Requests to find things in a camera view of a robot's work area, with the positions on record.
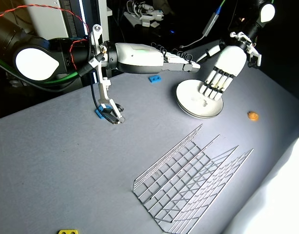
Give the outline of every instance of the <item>blue plastic brick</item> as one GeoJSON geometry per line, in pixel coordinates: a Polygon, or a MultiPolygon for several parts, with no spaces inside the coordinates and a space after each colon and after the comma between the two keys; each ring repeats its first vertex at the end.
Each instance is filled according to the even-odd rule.
{"type": "MultiPolygon", "coordinates": [[[[100,111],[103,111],[103,109],[104,109],[104,108],[103,108],[102,106],[99,106],[99,110],[100,110],[100,111]]],[[[98,110],[95,110],[95,113],[98,115],[98,117],[99,117],[100,119],[104,119],[104,116],[102,116],[101,113],[100,113],[98,110]]]]}
{"type": "Polygon", "coordinates": [[[149,80],[151,83],[157,83],[157,82],[161,81],[161,77],[159,75],[155,75],[155,76],[149,77],[149,80]]]}

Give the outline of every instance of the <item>gray table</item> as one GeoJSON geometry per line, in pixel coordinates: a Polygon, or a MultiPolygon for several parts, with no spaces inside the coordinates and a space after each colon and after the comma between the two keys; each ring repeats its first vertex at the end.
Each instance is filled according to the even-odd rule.
{"type": "Polygon", "coordinates": [[[299,136],[299,101],[245,66],[221,114],[192,118],[176,104],[176,85],[204,79],[214,62],[196,74],[161,72],[155,84],[148,75],[112,78],[109,95],[125,107],[121,125],[96,116],[89,87],[0,119],[0,233],[162,233],[133,195],[133,180],[201,123],[201,146],[221,134],[217,149],[255,148],[192,232],[220,233],[299,136]],[[248,119],[250,110],[259,122],[248,119]]]}

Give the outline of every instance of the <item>metal grid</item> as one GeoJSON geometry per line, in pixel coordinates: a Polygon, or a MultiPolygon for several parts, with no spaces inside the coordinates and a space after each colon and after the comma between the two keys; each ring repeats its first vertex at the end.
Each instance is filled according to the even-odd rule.
{"type": "Polygon", "coordinates": [[[193,142],[201,126],[184,138],[135,181],[133,192],[163,231],[186,234],[253,151],[227,163],[235,147],[215,158],[193,142]]]}

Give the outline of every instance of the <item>metal wire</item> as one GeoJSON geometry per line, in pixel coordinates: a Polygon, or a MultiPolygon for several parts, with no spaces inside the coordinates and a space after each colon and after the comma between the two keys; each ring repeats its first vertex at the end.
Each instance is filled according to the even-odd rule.
{"type": "Polygon", "coordinates": [[[193,141],[200,128],[134,181],[134,194],[167,233],[190,233],[253,151],[230,160],[237,146],[216,157],[209,157],[204,150],[219,135],[201,149],[193,141]]]}

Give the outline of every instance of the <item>white plate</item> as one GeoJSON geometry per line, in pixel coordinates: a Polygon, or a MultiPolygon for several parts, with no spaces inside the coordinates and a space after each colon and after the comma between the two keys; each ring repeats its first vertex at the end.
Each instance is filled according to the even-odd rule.
{"type": "Polygon", "coordinates": [[[223,100],[214,101],[199,92],[202,81],[196,79],[185,80],[177,87],[179,106],[190,116],[196,118],[212,118],[223,109],[223,100]]]}

